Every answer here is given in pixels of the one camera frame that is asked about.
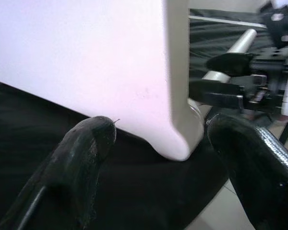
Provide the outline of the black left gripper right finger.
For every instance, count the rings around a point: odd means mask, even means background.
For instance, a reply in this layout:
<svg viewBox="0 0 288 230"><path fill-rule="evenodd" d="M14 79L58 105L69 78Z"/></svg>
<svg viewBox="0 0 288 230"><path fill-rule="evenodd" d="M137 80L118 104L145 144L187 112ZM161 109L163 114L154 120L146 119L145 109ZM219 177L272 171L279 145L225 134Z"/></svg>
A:
<svg viewBox="0 0 288 230"><path fill-rule="evenodd" d="M207 125L248 220L256 230L288 230L288 150L265 127L217 114Z"/></svg>

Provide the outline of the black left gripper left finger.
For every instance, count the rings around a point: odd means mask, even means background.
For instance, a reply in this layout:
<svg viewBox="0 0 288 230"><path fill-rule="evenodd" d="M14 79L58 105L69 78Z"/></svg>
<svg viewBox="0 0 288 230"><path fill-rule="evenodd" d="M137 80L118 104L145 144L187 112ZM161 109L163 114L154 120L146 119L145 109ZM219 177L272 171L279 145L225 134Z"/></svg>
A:
<svg viewBox="0 0 288 230"><path fill-rule="evenodd" d="M116 141L108 117L69 130L0 221L0 230L84 230L92 219L101 165Z"/></svg>

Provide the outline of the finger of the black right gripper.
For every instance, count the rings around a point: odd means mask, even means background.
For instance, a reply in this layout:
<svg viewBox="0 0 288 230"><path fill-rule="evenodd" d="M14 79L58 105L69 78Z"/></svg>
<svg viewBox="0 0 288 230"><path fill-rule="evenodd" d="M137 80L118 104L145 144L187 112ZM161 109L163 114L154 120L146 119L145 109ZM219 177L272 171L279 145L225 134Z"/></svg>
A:
<svg viewBox="0 0 288 230"><path fill-rule="evenodd" d="M210 58L206 67L230 77L247 76L251 74L250 63L253 59L254 54L251 53L224 53Z"/></svg>
<svg viewBox="0 0 288 230"><path fill-rule="evenodd" d="M244 109L244 88L216 80L195 80L189 83L189 100L195 105L211 107Z"/></svg>

